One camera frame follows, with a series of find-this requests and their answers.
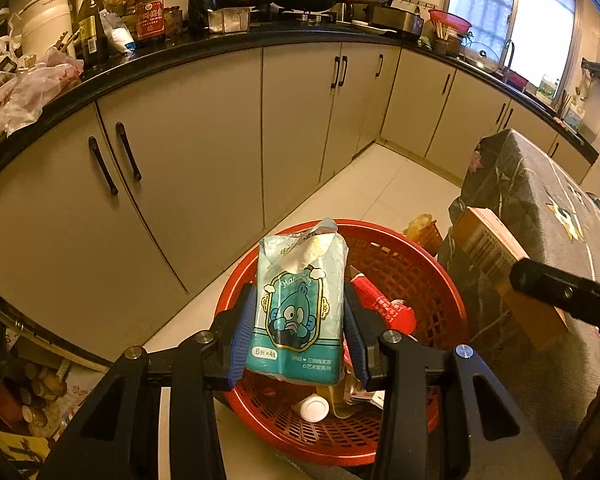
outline white floor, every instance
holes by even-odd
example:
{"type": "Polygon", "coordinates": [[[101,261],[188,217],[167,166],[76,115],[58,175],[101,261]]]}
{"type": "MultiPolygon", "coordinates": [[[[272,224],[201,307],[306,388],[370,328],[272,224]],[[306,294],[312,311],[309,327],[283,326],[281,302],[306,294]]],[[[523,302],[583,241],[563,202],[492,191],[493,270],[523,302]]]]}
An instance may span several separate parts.
{"type": "MultiPolygon", "coordinates": [[[[447,208],[459,191],[442,177],[373,144],[272,231],[331,217],[365,220],[401,232],[416,216],[430,213],[438,221],[444,237],[451,226],[447,208]]],[[[236,265],[237,262],[152,337],[145,345],[146,350],[155,352],[172,348],[188,336],[208,328],[218,297],[236,265]]],[[[168,406],[169,390],[165,388],[160,412],[160,480],[170,478],[168,406]]],[[[216,414],[229,480],[306,480],[304,473],[277,455],[218,402],[216,414]]]]}

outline silver bolt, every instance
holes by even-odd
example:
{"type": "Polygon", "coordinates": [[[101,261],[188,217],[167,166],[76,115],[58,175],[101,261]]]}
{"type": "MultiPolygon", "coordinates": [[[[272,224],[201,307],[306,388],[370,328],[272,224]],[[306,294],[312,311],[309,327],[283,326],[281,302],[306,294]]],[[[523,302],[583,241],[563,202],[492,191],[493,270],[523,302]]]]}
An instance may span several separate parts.
{"type": "Polygon", "coordinates": [[[474,349],[469,345],[458,345],[456,346],[456,354],[458,354],[462,359],[468,359],[474,355],[474,349]]]}
{"type": "Polygon", "coordinates": [[[382,334],[382,338],[388,343],[397,343],[402,339],[402,334],[397,330],[387,330],[384,334],[382,334]]]}
{"type": "Polygon", "coordinates": [[[211,330],[201,330],[195,336],[193,336],[193,338],[201,345],[211,343],[215,337],[216,335],[211,332],[211,330]]]}
{"type": "Polygon", "coordinates": [[[125,357],[127,359],[138,359],[142,355],[141,346],[130,346],[125,350],[125,357]]]}

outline countertop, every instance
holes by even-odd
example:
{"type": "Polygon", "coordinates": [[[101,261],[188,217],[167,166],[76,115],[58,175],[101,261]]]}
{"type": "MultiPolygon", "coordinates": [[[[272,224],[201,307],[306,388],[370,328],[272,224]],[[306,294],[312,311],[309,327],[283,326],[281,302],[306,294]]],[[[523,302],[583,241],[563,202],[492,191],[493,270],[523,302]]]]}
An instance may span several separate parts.
{"type": "Polygon", "coordinates": [[[408,43],[396,37],[379,36],[350,25],[307,25],[297,22],[274,22],[254,25],[249,32],[206,34],[195,38],[183,34],[177,38],[171,38],[163,44],[139,49],[129,57],[112,56],[104,66],[86,71],[82,75],[82,82],[79,85],[45,106],[36,123],[18,130],[9,137],[0,139],[0,171],[27,146],[80,108],[151,74],[191,61],[248,48],[339,41],[401,46],[471,73],[533,111],[542,120],[554,127],[591,164],[598,158],[598,152],[585,139],[574,136],[555,123],[552,116],[531,99],[461,60],[437,56],[426,48],[418,47],[417,44],[408,43]]]}

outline cabinet handle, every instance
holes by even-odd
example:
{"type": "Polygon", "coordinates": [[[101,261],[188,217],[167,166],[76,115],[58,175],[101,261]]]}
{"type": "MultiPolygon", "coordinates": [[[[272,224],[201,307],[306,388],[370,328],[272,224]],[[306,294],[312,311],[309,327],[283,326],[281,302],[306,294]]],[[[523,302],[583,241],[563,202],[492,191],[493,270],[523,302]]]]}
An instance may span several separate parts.
{"type": "Polygon", "coordinates": [[[111,175],[109,174],[109,170],[107,169],[107,167],[104,163],[104,159],[102,158],[102,153],[100,153],[100,148],[98,146],[98,141],[96,140],[95,137],[89,137],[89,147],[91,148],[93,155],[96,156],[96,160],[98,161],[98,164],[100,165],[100,169],[102,170],[102,173],[104,174],[104,178],[107,180],[107,184],[109,184],[109,189],[111,190],[111,194],[113,196],[116,196],[118,194],[118,188],[116,187],[116,184],[114,184],[113,179],[111,178],[111,175]]]}
{"type": "Polygon", "coordinates": [[[347,68],[349,67],[349,58],[342,56],[342,62],[344,63],[344,74],[342,74],[342,81],[338,83],[338,86],[344,86],[344,80],[347,78],[347,68]]]}
{"type": "Polygon", "coordinates": [[[449,85],[449,80],[451,79],[451,74],[446,75],[445,87],[442,89],[442,95],[446,93],[446,87],[449,85]]]}
{"type": "Polygon", "coordinates": [[[336,88],[338,77],[340,76],[340,56],[336,56],[336,67],[336,78],[333,80],[333,83],[331,83],[331,90],[336,88]]]}
{"type": "Polygon", "coordinates": [[[504,123],[504,128],[503,128],[503,129],[505,129],[505,128],[507,127],[507,125],[509,124],[509,121],[511,120],[511,116],[512,116],[512,115],[513,115],[513,109],[511,109],[511,110],[509,111],[509,117],[507,117],[507,122],[506,122],[506,123],[504,123]]]}
{"type": "Polygon", "coordinates": [[[502,103],[502,108],[500,109],[500,114],[498,115],[498,118],[496,119],[496,124],[498,124],[500,122],[500,118],[502,117],[502,114],[504,113],[504,108],[506,108],[507,104],[506,103],[502,103]]]}
{"type": "Polygon", "coordinates": [[[138,165],[136,164],[134,154],[131,152],[129,139],[127,139],[126,137],[125,125],[122,123],[116,123],[116,133],[120,136],[120,139],[122,140],[122,145],[125,147],[126,156],[128,156],[129,162],[131,163],[131,169],[134,172],[134,180],[136,182],[140,182],[142,180],[142,174],[140,173],[140,170],[138,170],[138,165]]]}
{"type": "Polygon", "coordinates": [[[380,68],[378,69],[376,77],[380,77],[380,73],[382,72],[382,65],[384,65],[384,55],[380,54],[380,68]]]}

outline glass bottle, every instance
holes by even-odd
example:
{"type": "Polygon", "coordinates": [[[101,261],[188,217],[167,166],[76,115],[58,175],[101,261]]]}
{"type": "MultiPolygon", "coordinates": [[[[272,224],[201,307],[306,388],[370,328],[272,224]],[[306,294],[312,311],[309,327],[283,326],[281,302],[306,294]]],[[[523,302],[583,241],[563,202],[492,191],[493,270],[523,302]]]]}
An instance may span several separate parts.
{"type": "Polygon", "coordinates": [[[99,0],[84,0],[78,12],[80,43],[85,69],[102,64],[109,59],[109,45],[102,28],[99,0]]]}
{"type": "Polygon", "coordinates": [[[164,0],[136,0],[138,46],[160,43],[164,32],[164,0]]]}

